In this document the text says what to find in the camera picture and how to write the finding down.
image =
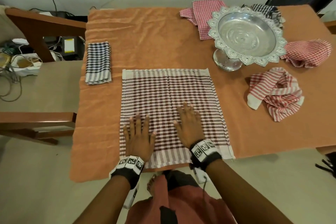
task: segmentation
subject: floor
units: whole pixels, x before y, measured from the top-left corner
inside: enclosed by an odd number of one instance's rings
[[[74,183],[69,179],[71,137],[57,146],[0,137],[1,223],[72,223],[107,179]],[[267,197],[295,224],[331,224],[336,219],[336,179],[314,167],[321,154],[307,149],[270,154],[227,163]],[[189,168],[180,169],[191,173]],[[143,173],[135,202],[146,199]],[[219,198],[212,183],[206,191]],[[118,223],[124,223],[123,209]]]

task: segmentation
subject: wristband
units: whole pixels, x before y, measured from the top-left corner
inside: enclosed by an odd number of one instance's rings
[[[222,159],[216,146],[207,139],[201,139],[190,146],[191,161],[195,167],[200,167],[203,171],[207,166],[217,159]]]
[[[111,179],[115,175],[124,176],[131,189],[134,189],[139,181],[141,171],[144,168],[144,161],[140,157],[127,156],[119,161],[116,167],[109,173]]]

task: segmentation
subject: red checkered cloth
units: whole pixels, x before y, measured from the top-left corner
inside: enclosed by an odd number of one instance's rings
[[[274,67],[251,77],[247,105],[257,110],[264,100],[274,121],[296,113],[304,99],[296,78],[282,67]]]
[[[146,168],[190,162],[190,152],[177,137],[173,120],[183,101],[194,104],[202,119],[205,139],[224,159],[234,158],[229,133],[208,69],[123,70],[120,117],[120,155],[125,154],[123,126],[140,112],[150,116],[149,132],[156,131],[155,149]]]
[[[319,66],[331,53],[331,44],[325,40],[297,41],[286,44],[286,55],[280,56],[295,67]]]
[[[222,0],[199,0],[192,3],[192,8],[180,11],[181,17],[186,17],[195,26],[198,26],[199,38],[201,40],[212,39],[208,32],[210,26],[208,20],[212,18],[212,12],[219,11],[225,6]]]

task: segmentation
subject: silver pedestal bowl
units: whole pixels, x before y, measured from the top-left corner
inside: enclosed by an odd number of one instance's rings
[[[282,30],[271,19],[248,7],[221,7],[208,20],[208,35],[215,39],[215,63],[226,71],[235,71],[242,64],[266,66],[279,62],[286,54],[287,41]]]

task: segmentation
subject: person's left hand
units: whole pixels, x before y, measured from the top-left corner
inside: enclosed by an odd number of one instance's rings
[[[140,157],[144,162],[148,162],[154,151],[156,137],[156,132],[154,131],[149,138],[149,116],[145,117],[142,132],[140,113],[136,114],[135,125],[134,118],[129,118],[129,133],[126,125],[124,125],[123,129],[126,141],[126,156],[133,155]]]

